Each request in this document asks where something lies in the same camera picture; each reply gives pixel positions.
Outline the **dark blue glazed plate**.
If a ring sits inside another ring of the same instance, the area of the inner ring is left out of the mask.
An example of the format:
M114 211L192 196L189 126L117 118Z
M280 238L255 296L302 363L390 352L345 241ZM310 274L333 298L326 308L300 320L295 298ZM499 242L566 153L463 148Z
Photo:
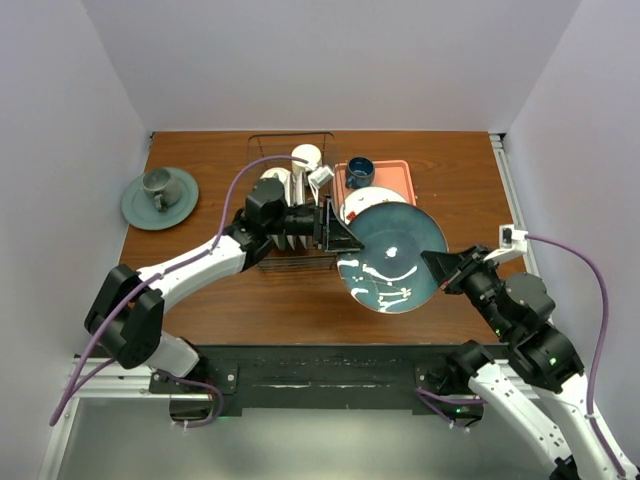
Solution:
M404 314L426 304L438 289L421 254L446 253L437 222L418 207L380 203L359 213L349 228L363 248L338 256L346 290L362 306L381 314Z

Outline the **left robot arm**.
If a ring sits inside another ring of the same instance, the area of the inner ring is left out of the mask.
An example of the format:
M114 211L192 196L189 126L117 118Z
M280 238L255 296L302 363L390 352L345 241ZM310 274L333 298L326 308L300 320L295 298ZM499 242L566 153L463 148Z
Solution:
M309 236L325 252L354 253L364 245L336 215L332 200L322 206L289 206L276 179L258 180L245 205L223 221L213 239L168 261L135 271L121 264L107 275L85 319L91 343L121 367L146 365L171 374L185 392L207 380L201 356L184 339L163 330L163 317L191 294L261 262L277 234Z

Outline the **green rim hao shi plate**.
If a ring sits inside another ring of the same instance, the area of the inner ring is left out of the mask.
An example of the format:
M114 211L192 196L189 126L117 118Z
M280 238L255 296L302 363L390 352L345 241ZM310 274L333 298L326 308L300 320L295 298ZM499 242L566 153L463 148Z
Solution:
M301 206L306 204L306 192L305 192L305 173L299 172L295 178L294 186L294 199L295 205ZM298 236L299 242L303 249L307 249L307 237L304 235Z

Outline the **chinese text plate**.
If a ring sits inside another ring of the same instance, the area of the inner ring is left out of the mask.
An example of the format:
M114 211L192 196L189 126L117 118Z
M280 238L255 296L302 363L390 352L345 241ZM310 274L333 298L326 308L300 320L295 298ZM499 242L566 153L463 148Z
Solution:
M287 202L288 207L292 207L295 205L295 184L293 180L292 173L290 171L286 171L284 176L284 191L285 191L285 200ZM296 250L296 237L294 235L285 235L288 246L292 251Z

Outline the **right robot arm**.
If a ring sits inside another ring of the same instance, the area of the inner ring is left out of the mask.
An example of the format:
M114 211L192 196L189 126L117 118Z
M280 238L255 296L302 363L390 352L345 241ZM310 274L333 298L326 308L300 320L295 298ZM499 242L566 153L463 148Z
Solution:
M526 254L525 239L496 250L421 254L441 290L465 295L505 346L509 367L540 399L521 393L474 341L449 356L448 386L473 392L524 439L552 479L636 479L639 467L617 444L593 400L584 365L570 339L549 321L553 299L538 276L501 279L499 264Z

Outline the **white bowl orange rim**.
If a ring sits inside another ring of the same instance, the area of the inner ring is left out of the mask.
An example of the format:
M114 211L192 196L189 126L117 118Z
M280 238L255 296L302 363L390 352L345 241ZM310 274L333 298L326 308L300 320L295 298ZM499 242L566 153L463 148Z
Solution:
M281 183L286 183L290 179L290 175L291 172L286 168L272 167L262 173L261 179L273 178L279 180Z

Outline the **cream mug black handle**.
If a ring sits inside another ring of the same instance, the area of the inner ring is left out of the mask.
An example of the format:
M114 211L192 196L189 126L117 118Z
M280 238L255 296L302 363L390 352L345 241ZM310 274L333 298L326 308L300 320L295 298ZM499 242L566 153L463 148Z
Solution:
M298 179L302 174L315 171L322 166L322 152L313 144L300 144L296 146L291 156L291 170L293 177Z

